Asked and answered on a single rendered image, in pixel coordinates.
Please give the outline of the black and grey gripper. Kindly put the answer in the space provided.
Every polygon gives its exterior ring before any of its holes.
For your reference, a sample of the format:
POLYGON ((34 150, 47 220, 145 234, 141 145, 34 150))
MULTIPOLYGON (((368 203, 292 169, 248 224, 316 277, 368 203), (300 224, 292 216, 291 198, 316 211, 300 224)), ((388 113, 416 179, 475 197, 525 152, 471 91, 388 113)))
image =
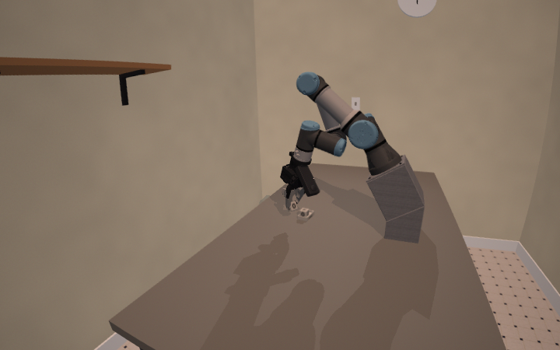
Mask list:
POLYGON ((287 188, 282 189, 282 193, 285 196, 285 205, 288 208, 291 205, 293 195, 296 196, 296 204, 299 203, 302 196, 305 194, 303 186, 299 180, 299 177, 295 171, 297 166, 308 166, 311 164, 309 162, 301 162, 294 158, 294 152, 289 152, 291 156, 290 163, 282 167, 281 178, 286 184, 289 184, 287 188), (297 164, 296 164, 297 163, 297 164))

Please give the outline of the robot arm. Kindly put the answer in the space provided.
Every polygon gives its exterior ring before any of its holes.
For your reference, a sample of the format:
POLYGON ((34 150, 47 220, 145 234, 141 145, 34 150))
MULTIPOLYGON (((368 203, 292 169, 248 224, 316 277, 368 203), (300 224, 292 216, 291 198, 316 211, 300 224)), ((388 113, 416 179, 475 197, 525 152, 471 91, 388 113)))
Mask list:
MULTIPOLYGON (((387 143, 374 116, 353 110, 322 77, 304 72, 296 80, 296 87, 317 104, 326 131, 320 130, 315 121, 303 121, 293 155, 295 159, 309 162, 314 148, 340 157, 347 145, 347 136, 356 148, 365 151, 372 176, 391 169, 402 160, 387 143)), ((295 171, 307 197, 320 193, 308 166, 297 166, 295 171)))

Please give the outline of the beige rectangular tray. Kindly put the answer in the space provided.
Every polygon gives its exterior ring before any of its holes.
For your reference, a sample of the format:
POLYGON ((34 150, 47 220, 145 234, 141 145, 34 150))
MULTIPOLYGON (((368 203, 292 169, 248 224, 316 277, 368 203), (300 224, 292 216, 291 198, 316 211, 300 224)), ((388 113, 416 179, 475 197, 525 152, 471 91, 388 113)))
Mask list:
POLYGON ((313 215, 314 215, 314 211, 310 210, 310 214, 307 217, 303 217, 303 216, 298 215, 298 220, 308 221, 313 215))

